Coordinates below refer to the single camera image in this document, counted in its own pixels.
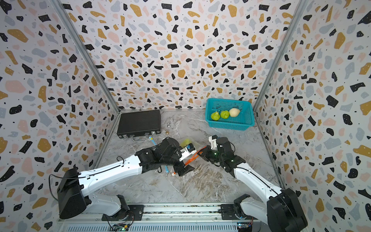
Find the clear blue zip-top bag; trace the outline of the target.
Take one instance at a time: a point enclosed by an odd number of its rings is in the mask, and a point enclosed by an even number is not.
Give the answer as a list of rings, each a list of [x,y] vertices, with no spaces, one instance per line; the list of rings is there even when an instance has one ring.
[[[162,142],[153,149],[154,159],[147,165],[147,170],[157,170],[162,165],[174,166],[179,161],[177,150],[179,143],[171,138],[166,137]]]

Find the clear red zip-top bag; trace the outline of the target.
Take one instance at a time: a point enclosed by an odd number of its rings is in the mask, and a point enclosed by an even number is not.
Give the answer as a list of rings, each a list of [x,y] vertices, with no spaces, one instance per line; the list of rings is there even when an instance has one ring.
[[[180,177],[182,177],[185,174],[194,171],[195,168],[190,166],[190,163],[198,157],[198,155],[201,153],[201,150],[204,148],[205,147],[202,147],[191,137],[184,138],[184,140],[180,144],[180,154],[177,154],[179,157],[180,168],[174,167],[172,176],[178,174]]]

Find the green lime fruit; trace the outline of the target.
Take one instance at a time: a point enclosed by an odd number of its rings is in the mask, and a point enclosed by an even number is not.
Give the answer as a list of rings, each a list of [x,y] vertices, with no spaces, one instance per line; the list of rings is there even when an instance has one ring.
[[[180,146],[183,148],[183,147],[186,147],[187,145],[189,145],[191,142],[191,140],[189,138],[186,138],[181,144]]]

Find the green pear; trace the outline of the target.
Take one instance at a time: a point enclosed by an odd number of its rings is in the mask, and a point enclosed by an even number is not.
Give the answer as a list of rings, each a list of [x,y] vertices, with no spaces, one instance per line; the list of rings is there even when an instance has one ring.
[[[211,114],[211,119],[213,121],[219,121],[221,118],[220,114],[218,111],[215,111],[214,113]]]

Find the green apple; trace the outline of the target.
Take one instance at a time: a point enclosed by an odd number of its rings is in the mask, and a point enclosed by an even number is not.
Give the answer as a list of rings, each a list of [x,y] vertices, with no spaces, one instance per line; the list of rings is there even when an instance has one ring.
[[[226,111],[221,111],[221,113],[220,113],[220,117],[221,117],[222,119],[228,119],[228,118],[230,117],[230,112],[229,112],[228,110],[226,110]]]

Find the beige round fruit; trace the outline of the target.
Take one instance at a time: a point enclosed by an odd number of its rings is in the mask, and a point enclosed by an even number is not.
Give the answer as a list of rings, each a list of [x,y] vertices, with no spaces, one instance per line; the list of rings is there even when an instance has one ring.
[[[229,110],[229,112],[230,112],[230,117],[235,118],[235,117],[239,116],[241,111],[238,108],[232,108],[232,109]]]

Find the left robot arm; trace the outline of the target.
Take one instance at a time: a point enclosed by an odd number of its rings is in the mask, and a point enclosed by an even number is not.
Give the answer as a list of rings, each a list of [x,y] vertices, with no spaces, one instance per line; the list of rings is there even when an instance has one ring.
[[[76,168],[66,171],[57,189],[60,219],[70,219],[82,213],[102,214],[102,220],[118,221],[135,216],[124,196],[106,196],[96,191],[124,178],[137,176],[162,166],[172,166],[179,176],[194,170],[184,159],[196,154],[193,144],[180,146],[166,137],[158,145],[144,148],[125,159],[88,171]]]

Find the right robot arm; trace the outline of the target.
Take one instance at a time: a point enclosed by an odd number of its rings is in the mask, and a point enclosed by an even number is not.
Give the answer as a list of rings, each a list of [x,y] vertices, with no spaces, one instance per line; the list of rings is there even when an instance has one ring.
[[[228,138],[213,135],[209,137],[209,142],[200,156],[243,182],[260,199],[256,201],[248,194],[235,199],[233,210],[238,218],[257,218],[268,225],[272,232],[301,232],[308,226],[302,206],[292,189],[282,189],[258,174],[243,158],[235,155]]]

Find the teal plastic basket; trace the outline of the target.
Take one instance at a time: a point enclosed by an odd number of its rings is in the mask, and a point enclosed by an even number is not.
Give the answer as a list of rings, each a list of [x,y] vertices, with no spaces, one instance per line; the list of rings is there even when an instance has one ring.
[[[205,119],[212,128],[245,131],[255,125],[253,108],[248,101],[210,98]]]

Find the black briefcase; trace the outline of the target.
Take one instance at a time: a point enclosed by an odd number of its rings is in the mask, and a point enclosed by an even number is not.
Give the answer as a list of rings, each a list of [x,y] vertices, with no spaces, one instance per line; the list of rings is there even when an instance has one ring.
[[[121,139],[161,134],[160,110],[136,111],[120,115],[117,136]]]

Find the green circuit board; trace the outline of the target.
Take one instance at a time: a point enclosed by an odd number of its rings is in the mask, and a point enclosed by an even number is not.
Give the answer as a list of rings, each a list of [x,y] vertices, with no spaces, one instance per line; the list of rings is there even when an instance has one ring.
[[[128,224],[114,224],[110,226],[110,232],[128,232],[129,225]]]

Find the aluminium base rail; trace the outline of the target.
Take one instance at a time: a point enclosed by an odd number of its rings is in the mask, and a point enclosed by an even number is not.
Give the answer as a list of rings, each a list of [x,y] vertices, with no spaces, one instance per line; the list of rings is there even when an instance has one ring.
[[[58,232],[109,232],[114,224],[128,224],[129,232],[272,232],[257,218],[238,218],[233,203],[129,205],[135,216],[106,221],[100,214],[81,214],[60,220]]]

